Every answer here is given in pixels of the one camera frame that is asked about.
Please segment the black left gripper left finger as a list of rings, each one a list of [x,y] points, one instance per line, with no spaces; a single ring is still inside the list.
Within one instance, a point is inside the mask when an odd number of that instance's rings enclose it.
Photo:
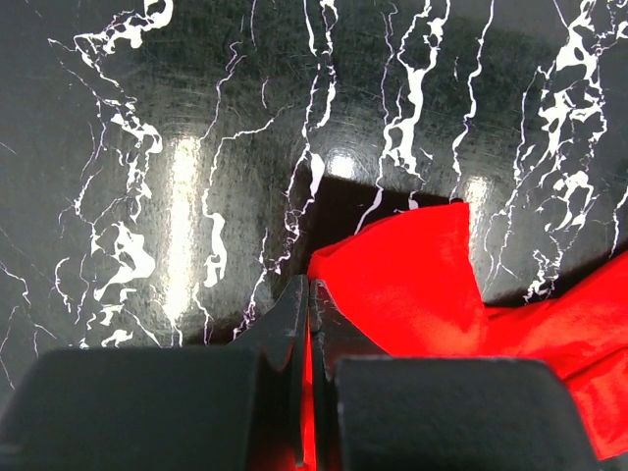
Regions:
[[[57,350],[1,418],[5,470],[293,470],[309,286],[292,278],[232,342]]]

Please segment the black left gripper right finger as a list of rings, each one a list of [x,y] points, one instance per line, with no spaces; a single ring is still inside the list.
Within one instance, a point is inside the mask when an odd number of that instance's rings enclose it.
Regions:
[[[538,361],[393,357],[314,281],[309,318],[322,470],[596,470],[563,383]]]

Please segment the red t shirt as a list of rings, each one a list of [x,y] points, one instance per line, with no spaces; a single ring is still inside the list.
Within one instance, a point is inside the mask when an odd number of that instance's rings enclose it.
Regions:
[[[627,450],[627,258],[561,296],[484,303],[469,258],[470,209],[424,207],[317,249],[306,269],[348,320],[395,356],[540,360],[565,383],[596,455]]]

